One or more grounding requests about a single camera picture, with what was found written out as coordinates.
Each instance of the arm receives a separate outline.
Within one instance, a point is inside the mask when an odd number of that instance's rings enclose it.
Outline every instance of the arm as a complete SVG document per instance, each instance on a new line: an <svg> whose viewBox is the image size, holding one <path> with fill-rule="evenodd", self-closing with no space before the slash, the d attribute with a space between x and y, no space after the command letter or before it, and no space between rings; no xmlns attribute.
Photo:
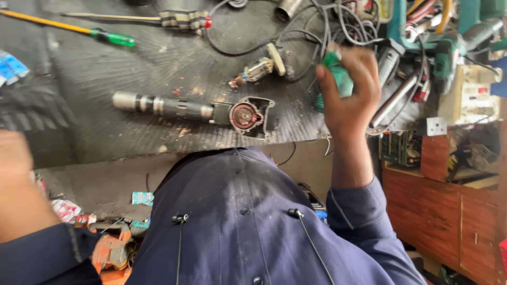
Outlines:
<svg viewBox="0 0 507 285"><path fill-rule="evenodd" d="M88 260L98 236L61 223L31 169L23 135L0 130L0 283L101 284ZM29 274L20 266L27 261L35 264Z"/></svg>
<svg viewBox="0 0 507 285"><path fill-rule="evenodd" d="M392 229L366 142L365 131L382 94L377 60L370 50L330 49L341 52L342 64L354 81L354 93L340 99L333 75L322 66L317 68L325 122L335 144L326 202L329 225L337 235L375 259L394 283L424 284Z"/></svg>

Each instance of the power drill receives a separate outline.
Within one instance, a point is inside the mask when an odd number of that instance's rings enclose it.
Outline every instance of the power drill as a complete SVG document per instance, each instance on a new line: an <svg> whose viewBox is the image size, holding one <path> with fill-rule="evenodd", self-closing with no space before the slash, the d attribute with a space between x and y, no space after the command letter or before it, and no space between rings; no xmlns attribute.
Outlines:
<svg viewBox="0 0 507 285"><path fill-rule="evenodd" d="M475 49L502 26L500 19L491 18L472 26L463 35L452 31L439 39L433 65L433 83L437 94L446 94L451 89L459 56Z"/></svg>

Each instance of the person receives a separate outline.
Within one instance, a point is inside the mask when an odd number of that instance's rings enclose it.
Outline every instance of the person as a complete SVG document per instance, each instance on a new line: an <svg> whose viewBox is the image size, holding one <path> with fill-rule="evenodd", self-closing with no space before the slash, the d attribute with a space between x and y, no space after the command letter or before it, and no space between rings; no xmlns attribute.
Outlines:
<svg viewBox="0 0 507 285"><path fill-rule="evenodd" d="M157 188L127 284L425 284L373 174L365 130L381 97L375 55L333 48L355 89L340 98L333 75L316 68L335 146L329 225L258 148L193 153ZM0 132L0 283L101 284L88 258L98 234L61 223L28 180L31 167L22 135Z"/></svg>

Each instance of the floor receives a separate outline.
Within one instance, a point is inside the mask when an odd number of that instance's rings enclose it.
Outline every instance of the floor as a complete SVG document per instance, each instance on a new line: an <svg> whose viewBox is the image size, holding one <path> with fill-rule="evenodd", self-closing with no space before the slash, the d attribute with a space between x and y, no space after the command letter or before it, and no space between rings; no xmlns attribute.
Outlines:
<svg viewBox="0 0 507 285"><path fill-rule="evenodd" d="M331 184L333 155L323 157L327 147L326 139L297 142L294 155L279 166L295 183L308 184L322 201ZM277 163L285 161L293 149L293 143L261 147ZM145 192L147 188L154 191L181 157L182 154L142 156L35 172L41 173L52 195L63 193L82 212L95 213L99 218L124 215L129 220L143 221L150 215L151 207L131 205L132 192Z"/></svg>

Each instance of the wooden cabinet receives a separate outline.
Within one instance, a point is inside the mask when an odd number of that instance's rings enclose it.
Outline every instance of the wooden cabinet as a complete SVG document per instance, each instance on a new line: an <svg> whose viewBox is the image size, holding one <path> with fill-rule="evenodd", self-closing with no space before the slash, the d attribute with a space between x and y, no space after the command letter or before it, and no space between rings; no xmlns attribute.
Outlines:
<svg viewBox="0 0 507 285"><path fill-rule="evenodd" d="M481 193L389 169L383 187L401 240L478 284L505 284L498 247L506 238L499 210L505 203L498 191Z"/></svg>
<svg viewBox="0 0 507 285"><path fill-rule="evenodd" d="M470 274L494 284L496 205L461 196L461 262Z"/></svg>
<svg viewBox="0 0 507 285"><path fill-rule="evenodd" d="M458 263L458 195L452 185L386 170L387 212L398 237L444 264Z"/></svg>

